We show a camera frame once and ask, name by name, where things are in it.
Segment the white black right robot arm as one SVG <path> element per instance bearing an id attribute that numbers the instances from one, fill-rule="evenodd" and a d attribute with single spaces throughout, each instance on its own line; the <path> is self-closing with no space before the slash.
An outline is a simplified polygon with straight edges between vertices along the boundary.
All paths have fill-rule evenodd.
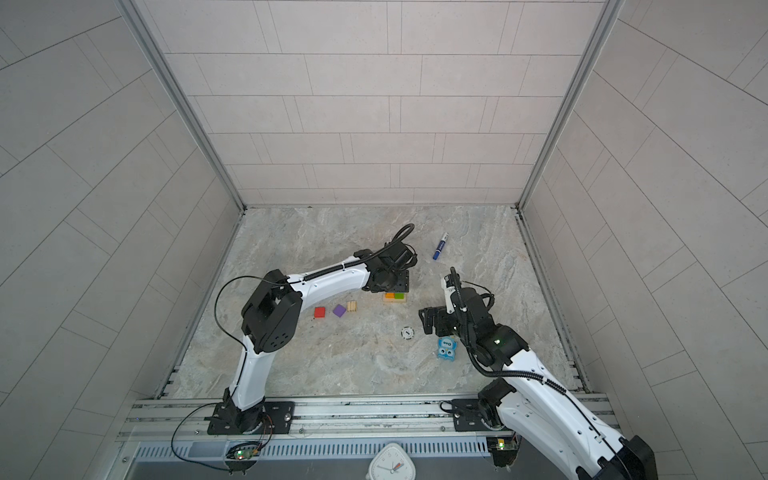
<path id="1" fill-rule="evenodd" d="M 490 379 L 478 395 L 491 427 L 523 437 L 568 479 L 655 479 L 656 458 L 584 406 L 511 327 L 494 321 L 494 295 L 456 271 L 442 280 L 445 304 L 420 310 L 427 334 L 454 334 L 473 367 Z"/>

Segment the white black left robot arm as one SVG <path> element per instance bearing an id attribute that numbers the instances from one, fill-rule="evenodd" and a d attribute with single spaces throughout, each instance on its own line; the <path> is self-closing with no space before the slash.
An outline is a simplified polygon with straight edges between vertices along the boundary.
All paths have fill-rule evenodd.
<path id="1" fill-rule="evenodd" d="M 391 241 L 377 252 L 360 250 L 320 270 L 287 275 L 279 269 L 260 283 L 241 310 L 243 348 L 234 380 L 208 418 L 213 435 L 252 434 L 273 424 L 265 406 L 266 382 L 276 352 L 293 338 L 301 313 L 347 291 L 409 291 L 409 269 L 415 250 Z"/>

